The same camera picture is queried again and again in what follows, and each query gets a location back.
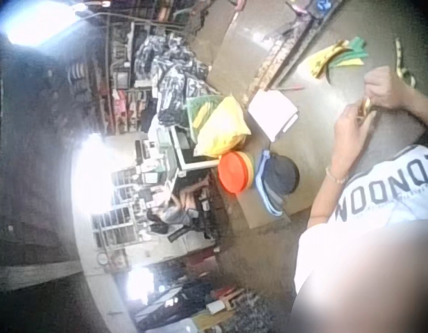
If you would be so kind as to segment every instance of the red item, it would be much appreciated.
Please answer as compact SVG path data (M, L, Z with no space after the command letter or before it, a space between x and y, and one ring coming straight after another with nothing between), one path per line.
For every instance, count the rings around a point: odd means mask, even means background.
M248 168L243 159L236 153L223 155L218 170L220 183L230 193L239 193L248 184Z

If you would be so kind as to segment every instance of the notebook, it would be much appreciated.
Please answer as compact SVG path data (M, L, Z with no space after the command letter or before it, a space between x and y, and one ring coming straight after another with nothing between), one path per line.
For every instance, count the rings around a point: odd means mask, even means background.
M298 110L278 90L260 89L250 102L248 112L274 142L280 132L286 132L298 119Z

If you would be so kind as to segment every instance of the bright light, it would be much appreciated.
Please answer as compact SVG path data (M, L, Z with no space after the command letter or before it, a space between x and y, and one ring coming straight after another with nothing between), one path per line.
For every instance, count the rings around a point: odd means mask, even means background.
M173 299L167 300L164 304L164 307L172 307L173 306Z
M141 300L147 305L147 296L155 289L153 274L147 268L134 268L129 272L126 289L129 300Z
M79 19L72 7L43 1L13 15L6 24L6 32L12 44L38 46Z
M74 196L83 209L90 214L109 211L114 189L108 152L100 135L92 134L83 143L76 177Z
M87 10L87 6L85 5L85 3L76 3L72 6L72 9L75 10L76 12L84 12L85 10Z

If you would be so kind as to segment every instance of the seated person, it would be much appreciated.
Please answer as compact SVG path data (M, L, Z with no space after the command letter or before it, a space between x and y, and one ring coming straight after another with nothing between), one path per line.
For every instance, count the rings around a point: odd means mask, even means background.
M179 193L179 198L171 194L173 204L166 204L156 214L148 210L146 218L152 222L165 222L167 224L183 224L191 225L192 219L198 218L198 210L196 209L194 192L199 189L209 186L209 175L200 182L182 189Z

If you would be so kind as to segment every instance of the cable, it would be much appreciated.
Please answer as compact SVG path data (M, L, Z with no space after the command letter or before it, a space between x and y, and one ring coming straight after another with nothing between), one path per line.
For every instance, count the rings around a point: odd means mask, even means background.
M114 12L97 12L95 14L83 17L82 19L91 19L93 17L98 17L101 15L107 15L108 17L121 17L124 19L131 19L133 21L137 21L137 22L142 22L145 24L150 24L151 26L163 26L163 27L169 27L169 28L184 28L185 26L181 25L181 24L166 24L166 23L162 23L162 22L154 22L150 19L141 19L139 17L135 17L135 16L130 16L130 15L124 15L124 14L116 14Z

